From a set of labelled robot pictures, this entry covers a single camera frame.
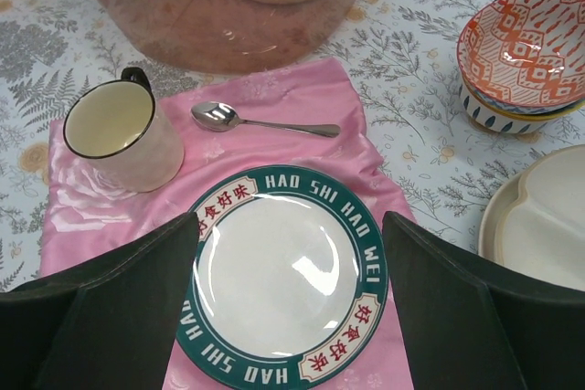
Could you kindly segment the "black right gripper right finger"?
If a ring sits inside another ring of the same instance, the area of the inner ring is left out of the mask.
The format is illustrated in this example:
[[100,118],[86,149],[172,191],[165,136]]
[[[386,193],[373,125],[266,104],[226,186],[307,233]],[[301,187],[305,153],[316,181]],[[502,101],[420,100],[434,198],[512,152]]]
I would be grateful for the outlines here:
[[415,388],[583,388],[583,292],[503,268],[396,212],[382,233]]

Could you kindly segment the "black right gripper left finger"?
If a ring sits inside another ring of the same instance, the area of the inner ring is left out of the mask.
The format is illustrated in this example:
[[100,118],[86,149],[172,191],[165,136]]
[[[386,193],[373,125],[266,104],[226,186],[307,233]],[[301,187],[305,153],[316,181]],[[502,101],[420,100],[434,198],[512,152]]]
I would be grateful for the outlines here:
[[2,388],[161,388],[197,242],[185,213],[2,294]]

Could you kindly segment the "cream divided plate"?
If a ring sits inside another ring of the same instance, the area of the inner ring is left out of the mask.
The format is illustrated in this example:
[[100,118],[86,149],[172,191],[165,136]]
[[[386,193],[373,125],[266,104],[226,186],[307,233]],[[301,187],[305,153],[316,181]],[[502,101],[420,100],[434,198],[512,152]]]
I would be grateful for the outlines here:
[[549,153],[495,192],[478,252],[502,267],[584,290],[584,147]]

